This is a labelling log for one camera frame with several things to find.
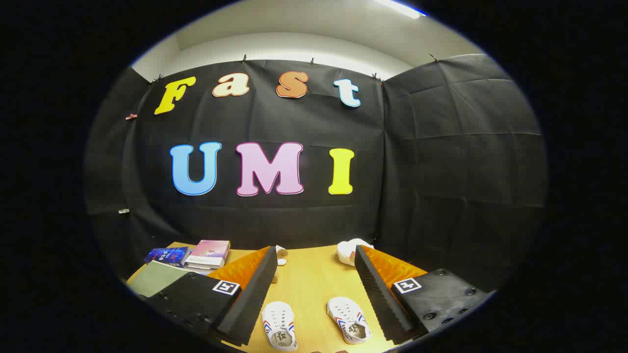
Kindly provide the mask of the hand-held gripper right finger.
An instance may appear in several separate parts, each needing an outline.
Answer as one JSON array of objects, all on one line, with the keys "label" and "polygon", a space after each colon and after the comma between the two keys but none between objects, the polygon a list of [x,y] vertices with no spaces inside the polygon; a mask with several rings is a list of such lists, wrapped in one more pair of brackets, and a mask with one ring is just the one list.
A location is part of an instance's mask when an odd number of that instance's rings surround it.
[{"label": "hand-held gripper right finger", "polygon": [[450,270],[425,271],[363,245],[355,248],[355,268],[384,337],[395,344],[435,335],[493,296]]}]

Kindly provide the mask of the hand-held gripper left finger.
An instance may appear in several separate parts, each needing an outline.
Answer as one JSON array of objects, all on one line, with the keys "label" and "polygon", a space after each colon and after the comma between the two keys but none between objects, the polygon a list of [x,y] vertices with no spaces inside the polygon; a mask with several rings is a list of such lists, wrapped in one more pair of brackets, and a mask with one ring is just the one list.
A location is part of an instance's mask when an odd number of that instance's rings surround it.
[{"label": "hand-held gripper left finger", "polygon": [[203,339],[246,346],[276,269],[276,248],[267,246],[205,276],[184,271],[145,301]]}]

